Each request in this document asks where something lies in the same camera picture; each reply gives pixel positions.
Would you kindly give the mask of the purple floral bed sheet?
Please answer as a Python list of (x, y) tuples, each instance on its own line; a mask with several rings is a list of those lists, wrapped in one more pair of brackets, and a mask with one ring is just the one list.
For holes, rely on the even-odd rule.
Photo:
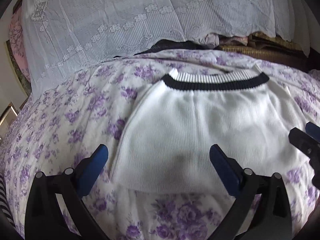
[[(91, 156), (100, 144), (113, 153), (140, 87), (156, 83), (172, 69), (210, 75), (253, 67), (288, 89), (306, 118), (319, 123), (319, 70), (305, 73), (219, 50), (174, 49), (109, 60), (29, 99), (1, 143), (1, 172), (14, 234), (24, 238), (35, 174), (60, 174)], [(111, 239), (207, 239), (233, 199), (225, 193), (139, 193), (113, 185), (104, 167), (84, 203)]]

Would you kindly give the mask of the white lace cover cloth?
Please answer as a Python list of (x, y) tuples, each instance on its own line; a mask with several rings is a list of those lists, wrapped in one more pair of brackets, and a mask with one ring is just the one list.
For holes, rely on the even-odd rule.
[(314, 38), (303, 0), (23, 0), (22, 15), (35, 96), (81, 68), (162, 39), (201, 42), (209, 33), (260, 31), (308, 54)]

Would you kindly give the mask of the pink folded cloth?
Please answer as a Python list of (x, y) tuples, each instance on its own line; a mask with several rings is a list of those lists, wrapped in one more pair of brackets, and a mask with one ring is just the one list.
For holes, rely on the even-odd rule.
[(248, 37), (227, 37), (216, 33), (208, 33), (198, 39), (199, 44), (214, 49), (218, 46), (247, 46)]

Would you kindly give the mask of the white black-trimmed knit sweater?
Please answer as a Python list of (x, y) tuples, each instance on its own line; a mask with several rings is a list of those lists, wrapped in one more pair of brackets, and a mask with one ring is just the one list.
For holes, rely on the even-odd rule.
[(147, 193), (222, 194), (211, 146), (256, 174), (284, 175), (307, 162), (288, 139), (306, 123), (289, 90), (258, 67), (216, 75), (173, 69), (138, 90), (110, 180)]

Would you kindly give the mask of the wooden bedside furniture edge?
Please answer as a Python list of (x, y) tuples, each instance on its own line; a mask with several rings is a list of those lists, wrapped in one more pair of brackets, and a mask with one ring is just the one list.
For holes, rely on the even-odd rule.
[(18, 111), (11, 103), (8, 104), (7, 108), (1, 114), (1, 122), (0, 122), (0, 136), (1, 141), (4, 139), (5, 134), (7, 133), (10, 125), (17, 119)]

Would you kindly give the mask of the striped black white cloth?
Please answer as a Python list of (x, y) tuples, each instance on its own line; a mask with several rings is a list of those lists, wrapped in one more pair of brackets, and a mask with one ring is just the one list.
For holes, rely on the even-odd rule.
[(0, 205), (1, 205), (1, 210), (3, 211), (4, 215), (8, 219), (9, 223), (15, 228), (15, 223), (7, 202), (7, 194), (6, 194), (6, 187), (5, 187), (5, 182), (4, 182), (4, 175), (1, 172), (0, 173)]

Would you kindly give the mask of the pink floral pillow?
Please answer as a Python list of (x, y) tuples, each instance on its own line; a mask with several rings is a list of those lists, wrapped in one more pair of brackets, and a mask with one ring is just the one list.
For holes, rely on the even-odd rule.
[(17, 65), (23, 76), (30, 82), (30, 73), (25, 54), (23, 29), (22, 29), (22, 8), (18, 8), (12, 15), (9, 25), (9, 41)]

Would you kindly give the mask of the black garment under lace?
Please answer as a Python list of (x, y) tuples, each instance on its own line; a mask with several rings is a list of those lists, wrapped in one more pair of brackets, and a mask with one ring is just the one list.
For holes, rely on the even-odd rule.
[(193, 41), (175, 42), (170, 40), (160, 40), (156, 44), (154, 44), (150, 49), (140, 53), (136, 53), (136, 55), (157, 53), (163, 50), (172, 50), (172, 49), (208, 50), (209, 47), (207, 45), (197, 44)]

